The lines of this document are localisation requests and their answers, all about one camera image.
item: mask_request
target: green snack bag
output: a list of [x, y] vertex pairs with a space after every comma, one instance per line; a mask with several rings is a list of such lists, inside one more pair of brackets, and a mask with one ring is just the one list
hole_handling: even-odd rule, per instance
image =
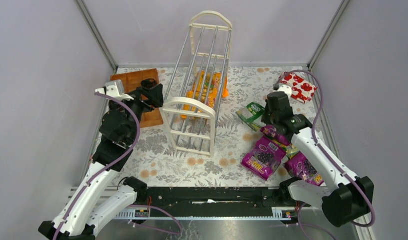
[[264, 113], [264, 108], [258, 103], [251, 102], [246, 107], [241, 108], [236, 112], [238, 116], [254, 131], [266, 126], [261, 122], [261, 116]]

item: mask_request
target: brown tray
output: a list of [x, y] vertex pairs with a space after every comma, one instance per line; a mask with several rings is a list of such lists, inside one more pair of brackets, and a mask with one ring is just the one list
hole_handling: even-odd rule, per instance
[[[145, 79], [155, 79], [157, 84], [160, 83], [158, 80], [158, 71], [156, 68], [147, 69], [142, 71], [133, 71], [121, 74], [115, 74], [111, 76], [111, 81], [120, 79], [123, 83], [124, 91], [129, 93], [140, 87], [140, 82]], [[151, 112], [144, 112], [142, 114], [142, 119], [140, 121], [140, 128], [146, 128], [156, 125], [163, 124], [163, 119], [160, 114], [160, 110], [157, 108]]]

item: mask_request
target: red and white cloth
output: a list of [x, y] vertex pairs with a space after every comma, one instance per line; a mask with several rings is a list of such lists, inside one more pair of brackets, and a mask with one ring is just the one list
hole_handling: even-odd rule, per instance
[[302, 103], [311, 101], [317, 90], [316, 86], [293, 73], [284, 77], [280, 83], [289, 85], [292, 88], [292, 97]]

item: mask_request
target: table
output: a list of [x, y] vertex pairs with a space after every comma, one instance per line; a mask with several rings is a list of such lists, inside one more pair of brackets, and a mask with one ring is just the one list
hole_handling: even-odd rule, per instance
[[[119, 68], [117, 73], [144, 69], [146, 68]], [[264, 181], [240, 164], [262, 134], [245, 125], [235, 112], [250, 102], [264, 106], [264, 96], [272, 89], [278, 76], [296, 69], [302, 67], [229, 67], [229, 96], [222, 100], [220, 106], [214, 157], [173, 151], [163, 125], [142, 128], [134, 152], [113, 179], [112, 186], [116, 186], [121, 178], [129, 176], [137, 177], [150, 187], [279, 186], [280, 182], [290, 178], [284, 167], [280, 166]], [[160, 83], [167, 84], [173, 68], [158, 67], [157, 70]], [[180, 86], [186, 71], [186, 67], [177, 69], [172, 88]], [[295, 113], [304, 114], [311, 122], [314, 120], [316, 110], [313, 102], [300, 103], [292, 99], [290, 103]], [[316, 130], [323, 138], [320, 129], [321, 125], [317, 123]]]

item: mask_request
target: reflective floor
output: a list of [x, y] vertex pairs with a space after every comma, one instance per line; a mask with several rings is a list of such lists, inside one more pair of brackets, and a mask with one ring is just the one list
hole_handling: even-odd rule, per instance
[[[332, 226], [320, 211], [303, 209], [302, 222], [311, 223], [330, 231], [338, 240], [357, 240], [351, 224]], [[145, 225], [177, 231], [177, 225], [170, 220], [148, 220]], [[306, 240], [299, 227], [271, 227], [283, 225], [279, 221], [264, 220], [183, 220], [182, 235], [170, 235], [146, 228], [132, 228], [126, 220], [112, 220], [99, 233], [97, 240]], [[332, 238], [311, 227], [304, 228], [314, 240]]]

